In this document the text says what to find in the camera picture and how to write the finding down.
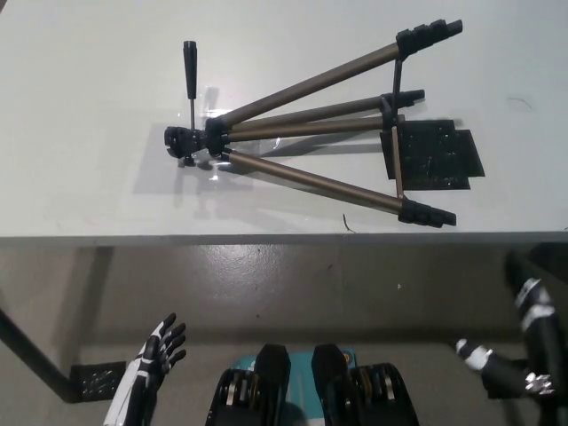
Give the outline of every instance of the black mat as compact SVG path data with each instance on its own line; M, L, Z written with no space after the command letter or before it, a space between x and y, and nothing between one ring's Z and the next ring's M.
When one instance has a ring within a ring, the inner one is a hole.
M453 120L404 122L398 144L402 181L407 191L470 189L469 178L485 176L469 130L457 130ZM394 179L392 140L381 133L389 179Z

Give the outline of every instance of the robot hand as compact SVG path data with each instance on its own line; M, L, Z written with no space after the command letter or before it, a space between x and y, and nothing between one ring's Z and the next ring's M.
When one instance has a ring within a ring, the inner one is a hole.
M541 425L568 426L568 354L555 306L519 255L508 256L505 272L525 340L525 365L465 339L456 344L457 353L481 374L485 387L500 394L497 398L533 398Z
M152 420L157 393L167 373L185 356L174 351L185 341L185 324L173 330L172 313L150 335L128 365L106 414L104 426L147 426Z

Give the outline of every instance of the tripod foot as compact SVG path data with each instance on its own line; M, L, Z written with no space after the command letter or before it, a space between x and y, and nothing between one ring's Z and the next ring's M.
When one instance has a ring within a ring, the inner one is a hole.
M434 209L420 202L404 199L398 213L398 220L405 224L417 224L441 228L442 225L455 226L456 217L449 211Z

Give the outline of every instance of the tripod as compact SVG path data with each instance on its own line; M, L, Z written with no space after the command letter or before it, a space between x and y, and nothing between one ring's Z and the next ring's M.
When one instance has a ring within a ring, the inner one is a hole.
M165 130L165 145L171 156L184 159L186 165L194 165L192 154L204 148L214 158L239 165L250 170L283 178L292 182L328 191L340 197L362 203L365 206L380 209L398 215L400 222L441 227L455 225L454 213L435 209L419 202L408 200L404 195L402 170L400 163L399 139L401 129L406 126L403 115L398 115L400 107L410 107L416 100L424 97L424 91L400 91L402 64L410 55L417 53L434 43L460 34L462 22L457 20L446 24L437 20L430 25L421 25L413 30L405 30L397 35L395 43L373 51L358 59L331 69L323 74L295 84L246 106L237 108L216 118L209 118L205 130L195 129L194 100L197 86L197 46L195 42L184 43L185 79L187 97L191 105L191 129L168 127ZM392 93L379 97L324 106L292 114L270 118L250 120L274 108L321 91L355 75L395 61ZM350 120L321 122L328 118L346 114L370 111L378 108L382 116ZM292 138L328 133L351 131L381 130L389 134L392 145L397 196L370 191L365 188L345 184L334 179L318 176L307 171L297 170L239 153L227 147L232 142L261 140L267 138Z

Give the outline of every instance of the gray floor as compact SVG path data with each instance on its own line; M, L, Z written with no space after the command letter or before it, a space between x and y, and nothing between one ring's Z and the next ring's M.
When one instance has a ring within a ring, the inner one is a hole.
M522 354L506 249L2 248L0 306L65 369L131 359L177 312L188 356L163 385L155 425L203 424L219 375L265 342L345 343L360 364L393 362L423 425L534 424L529 403L487 401L445 344L465 335ZM0 361L0 424L102 423L107 402L65 405L2 344Z

